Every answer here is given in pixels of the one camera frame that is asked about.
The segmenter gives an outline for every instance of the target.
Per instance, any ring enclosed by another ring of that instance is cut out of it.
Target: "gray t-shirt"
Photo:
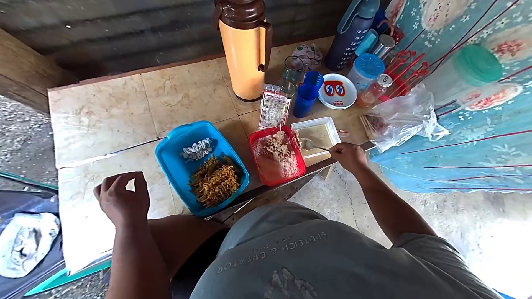
[[[446,240],[404,234],[387,249],[295,203],[231,228],[190,298],[497,298]]]

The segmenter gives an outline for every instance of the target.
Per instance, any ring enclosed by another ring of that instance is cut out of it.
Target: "floral fabric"
[[[491,96],[437,107],[450,135],[414,136],[371,159],[412,192],[532,191],[532,0],[393,0],[386,16],[405,33],[397,49],[425,53],[431,71],[453,49],[480,44],[504,72]]]

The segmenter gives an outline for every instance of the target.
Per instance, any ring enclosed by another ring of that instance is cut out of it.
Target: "spice jar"
[[[367,108],[374,104],[386,92],[386,88],[392,85],[392,78],[387,74],[380,74],[377,81],[361,91],[356,97],[356,104],[360,108]]]

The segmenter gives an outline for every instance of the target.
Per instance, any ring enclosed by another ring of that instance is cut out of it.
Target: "white tile countertop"
[[[333,38],[316,44],[325,56]],[[265,82],[282,78],[284,59],[302,43],[275,47]],[[324,66],[319,69],[328,73]],[[161,66],[82,81],[48,91],[59,169],[59,210],[66,267],[76,272],[112,252],[114,225],[100,210],[93,188],[105,177],[143,171],[151,196],[149,218],[189,213],[173,191],[155,158],[155,147],[170,130],[208,120],[217,127],[250,173],[246,190],[262,185],[253,161],[249,136],[258,130],[260,102],[238,100],[231,90],[225,57]],[[319,101],[309,115],[293,122],[330,116],[336,128],[349,131],[344,142],[368,141],[355,105],[331,110]],[[321,155],[314,164],[330,157]]]

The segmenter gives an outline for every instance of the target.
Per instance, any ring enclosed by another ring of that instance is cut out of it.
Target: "hand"
[[[356,144],[338,143],[330,148],[330,152],[331,157],[340,162],[340,165],[352,174],[368,167],[364,150]]]
[[[126,190],[135,180],[135,191]],[[118,228],[147,222],[149,209],[148,186],[141,171],[121,173],[108,178],[94,188],[102,211]]]

